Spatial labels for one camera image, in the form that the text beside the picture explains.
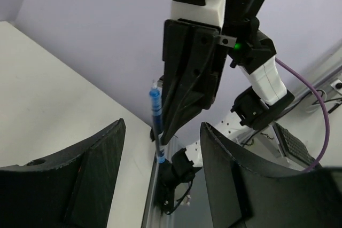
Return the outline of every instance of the white table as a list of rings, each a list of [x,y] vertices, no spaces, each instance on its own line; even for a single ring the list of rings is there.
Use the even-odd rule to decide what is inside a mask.
[[[150,127],[7,22],[0,22],[0,167],[24,165],[123,118],[108,227],[141,227],[154,158]]]

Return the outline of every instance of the cable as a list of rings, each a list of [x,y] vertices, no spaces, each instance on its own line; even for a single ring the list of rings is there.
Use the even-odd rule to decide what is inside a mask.
[[[252,139],[251,143],[250,144],[246,144],[246,146],[250,147],[250,146],[254,145],[254,143],[255,143],[255,141],[254,141],[254,139]]]
[[[342,105],[342,103],[339,103],[339,104],[335,104],[335,106],[333,106],[332,109],[330,109],[328,111],[329,114],[333,113],[338,107],[340,107]]]
[[[326,94],[325,91],[323,91],[323,90],[321,90],[321,89],[317,89],[317,91],[322,92],[323,95]],[[298,102],[296,102],[294,105],[292,105],[292,106],[290,106],[289,108],[287,108],[283,114],[281,114],[279,117],[277,117],[276,120],[279,120],[279,119],[281,119],[282,117],[284,117],[286,114],[289,114],[291,111],[293,111],[293,109],[295,109],[303,100],[305,100],[305,99],[306,99],[308,96],[310,96],[310,95],[312,95],[312,92],[307,93],[307,94],[304,95],[301,99],[299,99]]]
[[[191,184],[189,185],[189,188],[187,189],[187,191],[184,193],[184,195],[180,199],[177,200],[177,204],[174,206],[174,208],[170,212],[167,212],[166,215],[171,215],[181,205],[182,201],[189,194],[189,192],[190,192],[190,190],[192,188],[193,180],[190,183]]]
[[[329,123],[329,113],[327,111],[327,108],[324,104],[324,101],[322,97],[318,94],[317,90],[301,75],[299,75],[297,72],[295,72],[293,69],[291,69],[289,66],[287,66],[285,63],[280,61],[279,59],[276,58],[276,62],[282,66],[284,69],[286,69],[288,72],[290,72],[293,76],[298,78],[304,85],[306,85],[311,92],[317,97],[318,102],[320,103],[323,111],[323,117],[324,117],[324,122],[325,122],[325,137],[324,137],[324,143],[322,150],[318,157],[311,163],[309,167],[307,167],[303,172],[310,172],[312,171],[320,162],[320,160],[323,158],[325,151],[328,148],[329,144],[329,137],[330,137],[330,123]]]
[[[266,133],[260,133],[261,135],[265,136],[267,139],[269,140],[274,140],[274,137],[270,137],[268,134]]]
[[[321,95],[321,97],[323,98],[323,101],[325,102],[327,100],[327,93],[324,90],[321,89],[317,89],[317,91],[322,92],[323,94]],[[314,103],[312,103],[310,106],[307,106],[305,109],[306,113],[312,113],[315,112],[316,110],[318,110],[320,108],[320,103],[318,102],[318,100],[316,100]]]
[[[260,131],[256,131],[254,134],[252,134],[243,144],[240,144],[242,147],[245,146],[252,146],[254,143],[248,144],[248,142],[256,135],[258,134]]]
[[[330,102],[332,102],[332,101],[342,101],[342,97],[341,97],[341,98],[330,99],[330,100],[328,100],[328,101],[325,101],[324,103],[326,104],[326,103],[330,103]]]

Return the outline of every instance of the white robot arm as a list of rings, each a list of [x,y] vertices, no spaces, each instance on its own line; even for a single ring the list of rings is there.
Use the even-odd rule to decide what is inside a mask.
[[[232,113],[228,114],[228,119],[241,119],[236,125],[239,129],[229,139],[248,128],[265,128],[293,101],[294,96],[278,74],[273,42],[259,31],[256,15],[263,2],[172,0],[170,19],[164,29],[164,145],[202,109],[211,107],[227,55],[232,59],[230,67],[239,66],[252,85],[236,98]],[[172,164],[164,166],[167,165],[170,166],[164,167],[161,179],[167,190],[177,183],[189,182],[203,166],[200,142],[181,149],[173,156]],[[167,213],[170,207],[164,205],[162,209]]]

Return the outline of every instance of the blue syringe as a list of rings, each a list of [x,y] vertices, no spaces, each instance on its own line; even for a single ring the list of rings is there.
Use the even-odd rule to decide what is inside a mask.
[[[164,128],[162,125],[162,104],[161,93],[157,87],[157,83],[153,81],[150,90],[150,98],[152,103],[152,120],[153,120],[153,133],[156,142],[157,157],[159,163],[165,162],[164,146],[160,143]]]

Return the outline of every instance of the purple cable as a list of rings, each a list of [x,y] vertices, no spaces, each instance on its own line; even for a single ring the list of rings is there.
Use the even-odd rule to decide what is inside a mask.
[[[325,107],[325,103],[320,96],[320,94],[317,92],[317,90],[314,88],[313,85],[311,85],[305,78],[303,78],[301,75],[299,75],[297,72],[295,72],[293,69],[291,69],[289,66],[287,66],[285,63],[280,61],[279,59],[276,58],[276,62],[282,66],[284,69],[286,69],[288,72],[293,74],[296,78],[298,78],[304,85],[306,85],[311,92],[317,97],[318,102],[320,103],[323,111],[323,116],[324,116],[324,122],[325,122],[325,138],[324,138],[324,144],[323,148],[318,155],[318,157],[311,163],[309,167],[307,167],[303,172],[310,172],[312,171],[317,164],[319,164],[320,160],[323,158],[325,151],[328,148],[328,143],[329,143],[329,137],[330,137],[330,123],[329,123],[329,113],[327,111],[327,108]]]

